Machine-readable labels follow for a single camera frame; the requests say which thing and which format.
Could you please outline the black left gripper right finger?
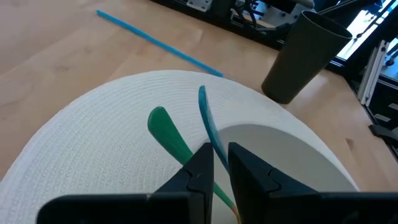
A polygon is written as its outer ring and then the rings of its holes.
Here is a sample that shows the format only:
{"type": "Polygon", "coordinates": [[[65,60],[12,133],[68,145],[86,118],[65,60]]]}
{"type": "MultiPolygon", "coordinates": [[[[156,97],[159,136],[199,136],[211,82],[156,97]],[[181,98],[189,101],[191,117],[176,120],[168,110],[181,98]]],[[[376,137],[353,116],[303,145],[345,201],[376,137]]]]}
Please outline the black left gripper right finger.
{"type": "Polygon", "coordinates": [[[236,142],[231,186],[242,223],[397,223],[397,194],[319,192],[236,142]]]}

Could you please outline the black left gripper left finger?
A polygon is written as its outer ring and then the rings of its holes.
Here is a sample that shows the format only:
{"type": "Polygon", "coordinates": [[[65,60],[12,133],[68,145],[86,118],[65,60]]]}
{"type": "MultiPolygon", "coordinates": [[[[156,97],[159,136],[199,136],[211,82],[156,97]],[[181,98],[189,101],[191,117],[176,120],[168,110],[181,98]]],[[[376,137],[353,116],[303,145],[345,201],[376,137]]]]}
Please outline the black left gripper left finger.
{"type": "Polygon", "coordinates": [[[36,222],[210,223],[213,181],[213,149],[204,143],[153,193],[64,195],[43,205],[36,222]]]}

